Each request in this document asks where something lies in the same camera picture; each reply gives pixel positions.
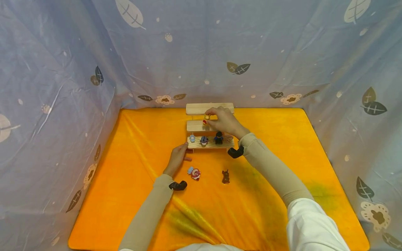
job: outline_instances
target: wooden plank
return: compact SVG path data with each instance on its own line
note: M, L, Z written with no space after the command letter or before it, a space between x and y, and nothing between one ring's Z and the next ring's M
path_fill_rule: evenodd
M190 141L190 137L187 137L187 142L189 143L189 146L187 147L188 149L218 149L218 148L231 148L234 147L234 140L233 136L231 135L224 135L224 140L222 145L217 145L215 144L215 141L213 139L215 136L208 136L208 144L206 146L201 145L200 139L202 136L195 136L195 142L192 143Z
M209 125L204 126L202 120L187 120L187 132L196 133L205 131L216 131L216 130L213 130Z
M222 106L224 108L229 108L229 110L234 113L233 103L199 103L199 104L186 104L186 114L190 116L204 115L205 112L212 107Z

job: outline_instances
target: orange table cover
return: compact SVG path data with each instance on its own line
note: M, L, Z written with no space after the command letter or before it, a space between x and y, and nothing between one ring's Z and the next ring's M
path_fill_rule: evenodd
M336 222L352 251L369 243L326 154L299 108L239 108L236 118L306 184L316 202ZM71 232L69 247L117 250L131 219L162 173L173 147L186 142L187 116L180 108L122 110ZM287 214L280 197L244 157L225 149L189 154L174 179L174 192L149 250L176 250L192 243L225 243L243 250L288 250ZM187 169L201 171L199 181ZM229 170L230 183L222 183Z

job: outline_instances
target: white shirt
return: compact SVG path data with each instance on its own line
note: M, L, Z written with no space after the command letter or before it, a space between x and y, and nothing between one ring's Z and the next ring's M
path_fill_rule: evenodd
M287 242L291 251L347 251L350 250L335 222L315 201L300 198L287 207L289 222ZM197 243L177 251L242 251L226 244Z

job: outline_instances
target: light blue curtain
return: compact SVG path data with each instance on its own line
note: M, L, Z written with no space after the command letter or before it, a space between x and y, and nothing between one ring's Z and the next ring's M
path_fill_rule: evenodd
M233 102L304 108L371 249L402 250L400 1L0 3L0 249L68 250L119 108Z

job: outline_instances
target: beige sleeve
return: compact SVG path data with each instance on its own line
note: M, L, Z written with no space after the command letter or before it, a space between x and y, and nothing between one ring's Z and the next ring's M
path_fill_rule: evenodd
M271 184L286 207L298 198L314 200L302 181L253 133L242 137L239 144L247 161Z
M148 249L156 226L172 197L173 190L169 188L171 183L173 179L167 174L162 174L155 180L154 188L124 234L119 250L146 251Z

